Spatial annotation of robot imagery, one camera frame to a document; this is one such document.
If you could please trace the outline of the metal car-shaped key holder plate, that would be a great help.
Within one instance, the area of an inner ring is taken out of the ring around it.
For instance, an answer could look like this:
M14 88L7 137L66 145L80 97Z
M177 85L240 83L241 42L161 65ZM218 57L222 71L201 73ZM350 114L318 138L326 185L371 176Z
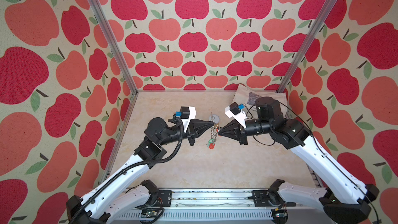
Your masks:
M209 149L214 149L218 136L218 125L214 124L214 126L210 129L210 139L207 143L207 147Z

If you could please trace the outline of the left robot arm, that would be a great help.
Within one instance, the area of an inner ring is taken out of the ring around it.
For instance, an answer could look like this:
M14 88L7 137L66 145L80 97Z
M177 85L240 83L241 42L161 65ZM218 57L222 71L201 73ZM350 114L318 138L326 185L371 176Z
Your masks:
M151 180L142 181L129 192L125 190L155 165L172 160L184 139L194 144L196 138L214 125L212 121L177 116L170 122L174 123L173 127L160 117L151 119L144 140L119 170L82 197L71 197L66 203L69 223L111 224L134 208L153 209L159 189Z

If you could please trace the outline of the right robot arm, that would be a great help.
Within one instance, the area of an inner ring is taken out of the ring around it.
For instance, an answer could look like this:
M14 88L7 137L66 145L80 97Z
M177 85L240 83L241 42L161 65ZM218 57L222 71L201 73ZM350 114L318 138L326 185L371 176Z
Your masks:
M296 119L287 119L281 103L272 97L256 99L257 118L248 120L244 106L236 102L225 108L232 118L218 131L219 136L246 145L250 136L268 134L301 158L325 183L324 188L309 188L278 179L268 188L261 201L281 207L297 203L323 211L337 224L359 224L374 210L373 201L379 194L373 184L365 184L349 173L317 141L311 130Z

